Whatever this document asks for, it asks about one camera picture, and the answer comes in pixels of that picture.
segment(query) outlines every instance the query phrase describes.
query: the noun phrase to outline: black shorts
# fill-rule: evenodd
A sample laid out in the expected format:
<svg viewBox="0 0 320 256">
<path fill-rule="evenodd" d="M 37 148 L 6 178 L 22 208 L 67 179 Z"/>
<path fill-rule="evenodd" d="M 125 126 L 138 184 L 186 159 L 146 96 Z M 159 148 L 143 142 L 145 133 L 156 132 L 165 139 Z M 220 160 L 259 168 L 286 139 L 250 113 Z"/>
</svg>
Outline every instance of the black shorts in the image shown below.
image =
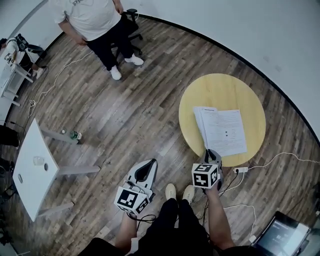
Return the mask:
<svg viewBox="0 0 320 256">
<path fill-rule="evenodd" d="M 25 53 L 19 65 L 28 72 L 31 69 L 32 64 L 29 55 Z"/>
</svg>

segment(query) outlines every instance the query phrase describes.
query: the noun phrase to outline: white t-shirt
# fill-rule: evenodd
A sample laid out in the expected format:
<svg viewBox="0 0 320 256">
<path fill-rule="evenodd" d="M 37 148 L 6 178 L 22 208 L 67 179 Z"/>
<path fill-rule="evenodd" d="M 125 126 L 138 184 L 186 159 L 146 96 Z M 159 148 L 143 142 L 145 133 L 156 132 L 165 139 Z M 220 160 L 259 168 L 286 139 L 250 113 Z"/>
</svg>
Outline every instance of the white t-shirt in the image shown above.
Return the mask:
<svg viewBox="0 0 320 256">
<path fill-rule="evenodd" d="M 8 39 L 5 49 L 8 53 L 10 53 L 11 56 L 13 56 L 14 52 L 16 51 L 15 62 L 18 64 L 21 62 L 22 58 L 25 55 L 24 51 L 19 51 L 17 40 L 14 37 Z"/>
<path fill-rule="evenodd" d="M 121 19 L 112 0 L 49 0 L 56 23 L 66 18 L 87 41 L 107 33 Z"/>
</svg>

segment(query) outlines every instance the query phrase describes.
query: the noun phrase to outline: beige shoe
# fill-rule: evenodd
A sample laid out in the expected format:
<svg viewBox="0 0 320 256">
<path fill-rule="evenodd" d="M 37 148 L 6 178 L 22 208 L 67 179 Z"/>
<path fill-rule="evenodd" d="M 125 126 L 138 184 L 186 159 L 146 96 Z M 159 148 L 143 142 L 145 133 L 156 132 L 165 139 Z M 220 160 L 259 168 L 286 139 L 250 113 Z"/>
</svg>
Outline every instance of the beige shoe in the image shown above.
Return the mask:
<svg viewBox="0 0 320 256">
<path fill-rule="evenodd" d="M 189 185 L 189 186 L 187 186 L 185 188 L 185 190 L 183 192 L 182 200 L 186 199 L 189 202 L 189 205 L 190 205 L 190 203 L 192 202 L 192 199 L 194 198 L 194 196 L 195 196 L 195 188 L 194 188 L 194 186 Z"/>
<path fill-rule="evenodd" d="M 165 188 L 165 197 L 167 200 L 173 198 L 176 199 L 176 187 L 172 183 L 169 183 Z"/>
</svg>

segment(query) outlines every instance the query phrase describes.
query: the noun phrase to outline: paper document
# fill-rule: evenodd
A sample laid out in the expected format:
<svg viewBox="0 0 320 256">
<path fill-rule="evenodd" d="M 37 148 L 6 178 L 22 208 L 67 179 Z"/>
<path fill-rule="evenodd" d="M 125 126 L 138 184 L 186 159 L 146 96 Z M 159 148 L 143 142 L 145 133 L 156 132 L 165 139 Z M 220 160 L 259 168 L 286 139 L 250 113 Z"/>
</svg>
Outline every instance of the paper document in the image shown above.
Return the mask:
<svg viewBox="0 0 320 256">
<path fill-rule="evenodd" d="M 193 112 L 206 149 L 221 157 L 247 152 L 239 109 L 218 111 L 214 107 L 195 106 Z"/>
</svg>

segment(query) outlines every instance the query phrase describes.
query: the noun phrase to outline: white cable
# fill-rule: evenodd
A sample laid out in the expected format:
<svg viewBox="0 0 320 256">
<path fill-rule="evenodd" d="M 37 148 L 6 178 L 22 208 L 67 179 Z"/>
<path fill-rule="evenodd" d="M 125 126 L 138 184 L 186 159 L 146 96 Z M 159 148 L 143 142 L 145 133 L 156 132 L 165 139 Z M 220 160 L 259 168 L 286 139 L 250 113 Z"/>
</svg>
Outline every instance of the white cable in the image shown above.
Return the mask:
<svg viewBox="0 0 320 256">
<path fill-rule="evenodd" d="M 281 153 L 279 153 L 279 154 L 276 154 L 276 155 L 274 156 L 274 158 L 272 158 L 272 160 L 271 160 L 270 162 L 268 162 L 266 165 L 263 165 L 263 166 L 253 166 L 253 167 L 248 168 L 248 170 L 251 170 L 251 169 L 256 168 L 256 167 L 261 167 L 261 168 L 262 168 L 262 167 L 266 167 L 266 166 L 268 166 L 269 164 L 271 164 L 271 162 L 272 162 L 277 156 L 279 156 L 279 155 L 281 155 L 281 154 L 293 155 L 293 156 L 295 156 L 296 159 L 298 159 L 299 161 L 302 161 L 302 162 L 308 161 L 308 162 L 313 162 L 313 163 L 316 163 L 316 164 L 320 164 L 320 161 L 314 161 L 314 160 L 308 160 L 308 159 L 302 160 L 302 159 L 298 158 L 294 153 L 281 152 Z"/>
<path fill-rule="evenodd" d="M 253 205 L 246 205 L 246 204 L 241 203 L 241 204 L 237 204 L 237 205 L 233 205 L 233 206 L 224 207 L 223 209 L 230 209 L 230 208 L 238 207 L 238 206 L 245 206 L 245 207 L 252 207 L 253 208 L 254 222 L 252 223 L 251 234 L 250 234 L 250 237 L 252 237 L 252 234 L 254 232 L 254 225 L 256 224 L 256 221 L 257 221 L 256 210 Z"/>
<path fill-rule="evenodd" d="M 221 194 L 223 194 L 224 192 L 227 192 L 227 191 L 229 191 L 229 190 L 235 189 L 236 187 L 239 187 L 240 184 L 242 183 L 242 181 L 244 180 L 244 177 L 245 177 L 245 173 L 243 172 L 242 179 L 241 179 L 240 183 L 239 183 L 238 185 L 236 185 L 236 186 L 233 186 L 233 187 L 228 188 L 228 189 L 225 190 L 225 191 L 222 191 L 221 193 L 219 193 L 219 196 L 220 196 Z"/>
<path fill-rule="evenodd" d="M 35 110 L 35 108 L 36 108 L 36 105 L 37 105 L 37 104 L 39 103 L 39 101 L 40 101 L 41 95 L 42 95 L 42 94 L 47 94 L 48 92 L 51 91 L 51 89 L 52 89 L 53 87 L 56 86 L 57 79 L 58 79 L 58 77 L 60 76 L 60 74 L 62 73 L 62 71 L 64 71 L 65 68 L 68 67 L 68 66 L 70 66 L 71 64 L 82 61 L 85 57 L 89 56 L 92 52 L 93 52 L 93 51 L 91 51 L 90 53 L 88 53 L 87 55 L 85 55 L 83 58 L 78 59 L 78 60 L 75 60 L 75 61 L 72 61 L 72 62 L 69 63 L 68 65 L 64 66 L 63 69 L 61 69 L 61 71 L 59 72 L 59 74 L 56 76 L 56 78 L 55 78 L 55 80 L 54 80 L 54 83 L 53 83 L 53 86 L 52 86 L 49 90 L 41 92 L 37 101 L 35 101 L 34 99 L 30 100 L 30 107 L 29 107 L 29 110 L 28 110 L 28 118 L 29 118 L 30 116 L 32 116 L 32 114 L 34 113 L 34 110 Z"/>
</svg>

